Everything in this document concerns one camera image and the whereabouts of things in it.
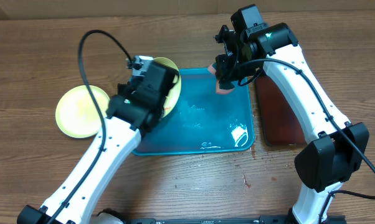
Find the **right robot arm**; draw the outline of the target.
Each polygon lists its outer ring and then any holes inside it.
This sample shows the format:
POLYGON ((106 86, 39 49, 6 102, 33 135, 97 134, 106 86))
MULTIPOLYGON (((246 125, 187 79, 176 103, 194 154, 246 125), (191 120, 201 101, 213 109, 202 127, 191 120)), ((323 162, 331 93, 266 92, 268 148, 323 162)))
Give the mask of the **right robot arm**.
POLYGON ((257 6, 231 16, 232 28, 222 26, 215 36, 225 52, 216 57, 216 91, 229 93, 261 75, 272 79, 294 112, 306 148, 294 160, 302 187, 285 223, 344 223, 329 217, 334 194, 363 161, 369 132, 353 124, 333 104, 318 83, 289 26, 263 21, 257 6))

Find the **green plate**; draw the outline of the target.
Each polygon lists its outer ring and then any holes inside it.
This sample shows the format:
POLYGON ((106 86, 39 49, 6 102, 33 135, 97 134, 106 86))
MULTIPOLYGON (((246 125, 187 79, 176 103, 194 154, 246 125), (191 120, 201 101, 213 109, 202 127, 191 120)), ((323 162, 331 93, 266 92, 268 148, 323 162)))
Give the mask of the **green plate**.
MULTIPOLYGON (((156 57, 154 58, 154 61, 179 71, 179 68, 177 67, 177 65, 168 58, 156 57)), ((163 111, 164 111, 162 115, 163 118, 172 112, 172 110, 174 109, 174 107, 176 106, 178 102, 178 99, 181 93, 181 87, 182 87, 181 76, 175 76, 173 83, 174 83, 174 86, 172 87, 172 89, 170 89, 169 94, 166 97, 166 100, 163 105, 163 111)))
POLYGON ((85 85, 65 93, 55 110, 59 129, 71 138, 88 138, 101 128, 100 117, 85 85))

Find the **red grey sponge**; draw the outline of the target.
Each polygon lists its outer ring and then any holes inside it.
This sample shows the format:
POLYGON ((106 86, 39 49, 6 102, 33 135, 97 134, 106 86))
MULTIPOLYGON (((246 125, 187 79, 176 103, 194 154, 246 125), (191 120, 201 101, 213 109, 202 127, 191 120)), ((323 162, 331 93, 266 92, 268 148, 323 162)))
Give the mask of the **red grey sponge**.
MULTIPOLYGON (((217 64, 214 62, 212 65, 208 66, 208 72, 216 75, 217 72, 217 64)), ((231 83, 220 83, 219 80, 216 80, 216 93, 218 95, 228 95, 229 93, 234 91, 234 85, 231 83)))

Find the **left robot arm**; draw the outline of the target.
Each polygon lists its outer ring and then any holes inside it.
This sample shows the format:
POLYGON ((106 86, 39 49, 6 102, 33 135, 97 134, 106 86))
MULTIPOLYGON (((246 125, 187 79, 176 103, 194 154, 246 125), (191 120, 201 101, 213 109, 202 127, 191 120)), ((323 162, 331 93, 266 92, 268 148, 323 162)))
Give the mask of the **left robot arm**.
POLYGON ((110 99, 101 128, 73 171, 40 208, 25 206, 18 223, 89 223, 123 161, 175 107, 181 76, 172 60, 137 56, 131 69, 130 81, 110 99))

